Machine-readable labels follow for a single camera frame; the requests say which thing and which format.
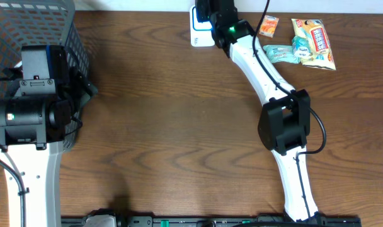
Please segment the orange tissue packet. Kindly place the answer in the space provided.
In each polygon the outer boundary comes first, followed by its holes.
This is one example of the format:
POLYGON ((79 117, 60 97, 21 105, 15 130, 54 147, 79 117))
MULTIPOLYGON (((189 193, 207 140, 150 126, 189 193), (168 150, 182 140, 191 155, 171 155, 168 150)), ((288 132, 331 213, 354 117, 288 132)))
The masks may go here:
POLYGON ((277 17, 265 15, 259 29, 259 34, 273 38, 278 22, 279 19, 277 17))

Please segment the light green pouch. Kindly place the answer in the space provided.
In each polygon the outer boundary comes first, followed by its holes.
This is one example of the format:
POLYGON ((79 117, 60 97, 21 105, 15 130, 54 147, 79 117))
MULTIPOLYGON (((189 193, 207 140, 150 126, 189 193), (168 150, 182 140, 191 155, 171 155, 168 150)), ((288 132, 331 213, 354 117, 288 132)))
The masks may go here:
POLYGON ((300 62, 300 59, 294 55, 291 45, 265 45, 263 50, 271 63, 298 64, 300 62))

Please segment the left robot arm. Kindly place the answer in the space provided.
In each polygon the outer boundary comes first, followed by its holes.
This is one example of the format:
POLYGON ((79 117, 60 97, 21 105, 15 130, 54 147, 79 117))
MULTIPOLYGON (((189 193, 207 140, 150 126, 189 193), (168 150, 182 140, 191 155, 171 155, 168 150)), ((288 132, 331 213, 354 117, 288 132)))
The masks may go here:
POLYGON ((11 226, 60 226, 59 173, 64 141, 83 123, 80 110, 97 93, 70 47, 29 45, 4 70, 19 84, 0 100, 0 166, 11 226))

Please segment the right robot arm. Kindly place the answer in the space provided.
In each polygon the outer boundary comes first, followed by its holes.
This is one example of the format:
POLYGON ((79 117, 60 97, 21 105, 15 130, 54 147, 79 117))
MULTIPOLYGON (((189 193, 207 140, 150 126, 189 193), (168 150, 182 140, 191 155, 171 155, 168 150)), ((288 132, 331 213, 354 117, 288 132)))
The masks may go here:
POLYGON ((197 21, 210 23, 214 43, 242 70, 260 99, 258 134, 277 162, 286 215, 308 222, 318 212, 306 168, 309 94, 282 78, 261 48, 258 30, 238 17, 233 0, 196 0, 195 7, 197 21))

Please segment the yellow snack chip bag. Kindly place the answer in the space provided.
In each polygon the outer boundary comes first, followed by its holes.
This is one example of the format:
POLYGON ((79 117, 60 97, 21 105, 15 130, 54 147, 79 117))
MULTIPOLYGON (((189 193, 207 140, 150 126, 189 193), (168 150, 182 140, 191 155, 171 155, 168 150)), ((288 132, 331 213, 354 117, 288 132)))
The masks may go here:
POLYGON ((322 20, 292 19, 295 36, 308 39, 312 57, 300 59, 303 66, 336 70, 330 42, 322 20))

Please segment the teal tissue packet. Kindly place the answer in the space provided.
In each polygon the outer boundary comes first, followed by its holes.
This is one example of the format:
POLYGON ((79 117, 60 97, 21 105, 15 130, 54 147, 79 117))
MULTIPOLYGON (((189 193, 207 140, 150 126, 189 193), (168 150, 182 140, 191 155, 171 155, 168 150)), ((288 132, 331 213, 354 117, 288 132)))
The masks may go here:
POLYGON ((312 51, 308 39, 300 36, 295 36, 292 39, 292 50, 296 57, 308 59, 312 57, 312 51))

